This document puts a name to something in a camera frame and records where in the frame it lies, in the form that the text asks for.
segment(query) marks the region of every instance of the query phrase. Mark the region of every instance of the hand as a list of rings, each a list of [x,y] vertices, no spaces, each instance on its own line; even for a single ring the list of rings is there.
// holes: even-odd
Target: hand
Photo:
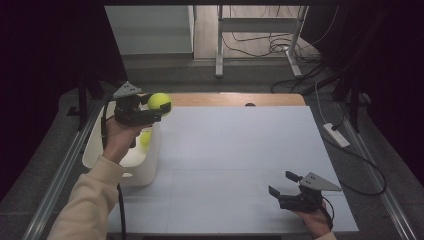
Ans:
[[[128,127],[117,122],[114,117],[109,118],[106,122],[107,145],[103,151],[103,157],[119,164],[128,153],[134,138],[140,134],[143,128],[151,126]]]
[[[324,201],[322,202],[322,206],[324,207],[324,209],[326,209]],[[317,210],[312,213],[297,211],[293,212],[303,219],[303,222],[308,227],[309,231],[311,231],[312,237],[314,239],[319,238],[330,232],[327,218],[325,217],[324,213],[321,212],[321,210]]]

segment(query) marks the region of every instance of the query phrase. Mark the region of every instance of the sleeve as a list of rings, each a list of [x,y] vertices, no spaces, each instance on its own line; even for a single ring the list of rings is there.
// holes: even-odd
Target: sleeve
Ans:
[[[321,236],[315,240],[336,240],[336,236],[334,236],[333,232],[329,232],[325,234],[324,236]]]
[[[94,167],[75,183],[48,239],[106,238],[108,215],[118,201],[117,185],[125,168],[99,156]]]

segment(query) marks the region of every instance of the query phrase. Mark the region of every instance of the white table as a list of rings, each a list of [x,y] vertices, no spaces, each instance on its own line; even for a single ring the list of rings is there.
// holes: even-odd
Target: white table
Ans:
[[[160,124],[156,178],[122,189],[129,233],[307,232],[298,216],[279,208],[268,185],[297,195],[287,170],[340,185],[307,106],[174,107]],[[335,208],[333,231],[358,231],[343,192],[323,195]],[[109,231],[120,230],[117,204]]]

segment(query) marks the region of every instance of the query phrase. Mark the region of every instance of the desk leg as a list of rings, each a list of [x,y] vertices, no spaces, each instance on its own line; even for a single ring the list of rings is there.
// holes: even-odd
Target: desk leg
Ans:
[[[299,65],[297,65],[296,57],[294,55],[294,50],[296,48],[297,39],[300,35],[300,30],[302,29],[303,21],[305,20],[306,14],[306,6],[300,6],[300,13],[297,17],[296,27],[293,32],[292,40],[290,43],[290,47],[286,50],[287,60],[290,63],[290,67],[292,68],[293,75],[295,78],[301,78],[302,72],[300,71]]]
[[[224,75],[224,48],[222,46],[222,5],[219,5],[218,11],[218,46],[216,49],[216,70],[215,77],[221,78]]]

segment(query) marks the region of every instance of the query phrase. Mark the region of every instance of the plastic container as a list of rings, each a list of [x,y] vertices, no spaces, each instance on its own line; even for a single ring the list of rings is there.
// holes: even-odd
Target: plastic container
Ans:
[[[115,102],[109,103],[106,115],[107,117],[113,114],[115,106]],[[103,109],[97,117],[82,157],[82,163],[87,168],[92,168],[99,155],[103,153],[102,140],[100,137],[100,119],[102,115]],[[152,135],[150,137],[150,144],[147,150],[141,146],[139,137],[137,137],[136,146],[134,148],[130,148],[127,155],[122,159],[120,165],[125,167],[127,171],[120,181],[121,186],[145,186],[150,184],[155,178],[160,150],[160,123],[154,123],[151,131]]]

